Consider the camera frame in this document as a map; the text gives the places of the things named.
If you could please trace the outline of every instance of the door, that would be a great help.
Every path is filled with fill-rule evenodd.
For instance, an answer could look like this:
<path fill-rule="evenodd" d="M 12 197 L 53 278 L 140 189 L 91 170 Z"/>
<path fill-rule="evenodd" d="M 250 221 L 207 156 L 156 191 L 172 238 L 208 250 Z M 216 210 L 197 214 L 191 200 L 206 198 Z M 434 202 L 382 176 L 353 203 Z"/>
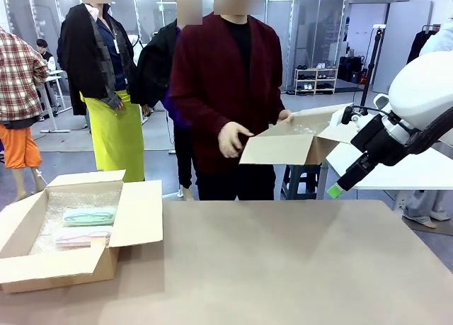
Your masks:
<path fill-rule="evenodd" d="M 390 4 L 373 92 L 389 93 L 391 82 L 405 67 L 415 35 L 430 23 L 431 1 Z"/>

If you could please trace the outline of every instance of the shoe rack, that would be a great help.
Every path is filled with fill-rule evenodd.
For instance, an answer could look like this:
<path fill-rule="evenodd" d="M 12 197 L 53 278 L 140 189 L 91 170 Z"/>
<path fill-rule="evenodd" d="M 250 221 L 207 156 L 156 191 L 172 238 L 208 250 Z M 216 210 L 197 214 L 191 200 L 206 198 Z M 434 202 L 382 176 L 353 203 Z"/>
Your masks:
<path fill-rule="evenodd" d="M 310 79 L 298 79 L 299 75 L 310 76 Z M 335 93 L 335 87 L 337 84 L 337 77 L 338 77 L 338 68 L 325 68 L 325 69 L 317 69 L 317 68 L 308 68 L 308 69 L 295 69 L 294 71 L 294 91 L 297 93 L 312 93 L 316 95 L 316 93 L 323 93 L 326 91 L 330 91 Z M 306 89 L 304 86 L 310 86 L 311 89 Z M 331 88 L 320 88 L 318 89 L 319 85 L 325 86 L 329 85 Z"/>

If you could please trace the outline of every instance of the plaid shirt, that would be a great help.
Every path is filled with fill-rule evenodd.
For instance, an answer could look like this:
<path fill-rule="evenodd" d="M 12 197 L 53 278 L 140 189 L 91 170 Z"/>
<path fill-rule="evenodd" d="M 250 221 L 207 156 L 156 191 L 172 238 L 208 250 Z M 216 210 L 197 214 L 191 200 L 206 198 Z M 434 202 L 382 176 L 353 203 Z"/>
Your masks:
<path fill-rule="evenodd" d="M 38 51 L 0 28 L 0 121 L 41 114 L 35 84 L 44 83 L 48 75 Z"/>

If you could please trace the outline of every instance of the yellow skirt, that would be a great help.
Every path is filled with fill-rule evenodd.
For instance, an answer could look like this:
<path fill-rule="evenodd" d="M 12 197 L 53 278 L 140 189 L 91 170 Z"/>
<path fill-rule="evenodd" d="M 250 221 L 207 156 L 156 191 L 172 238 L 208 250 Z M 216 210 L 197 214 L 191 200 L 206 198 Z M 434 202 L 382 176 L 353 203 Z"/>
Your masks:
<path fill-rule="evenodd" d="M 140 108 L 126 91 L 117 91 L 125 106 L 116 111 L 96 98 L 81 99 L 90 113 L 94 156 L 99 171 L 126 170 L 125 182 L 144 180 L 144 141 Z"/>

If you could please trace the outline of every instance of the open cardboard box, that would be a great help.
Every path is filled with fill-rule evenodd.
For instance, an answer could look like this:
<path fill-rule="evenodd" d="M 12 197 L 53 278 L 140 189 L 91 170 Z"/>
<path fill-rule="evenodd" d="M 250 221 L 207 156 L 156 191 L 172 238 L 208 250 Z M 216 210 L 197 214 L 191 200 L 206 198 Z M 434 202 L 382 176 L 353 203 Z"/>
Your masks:
<path fill-rule="evenodd" d="M 307 109 L 294 114 L 294 121 L 279 123 L 251 137 L 244 148 L 241 164 L 317 165 L 338 145 L 350 143 L 357 134 L 355 123 L 338 121 L 349 104 Z"/>
<path fill-rule="evenodd" d="M 0 286 L 27 292 L 113 279 L 121 247 L 162 241 L 160 181 L 123 183 L 125 171 L 58 176 L 46 189 L 0 212 Z M 46 218 L 51 192 L 120 193 L 108 246 L 30 255 Z"/>

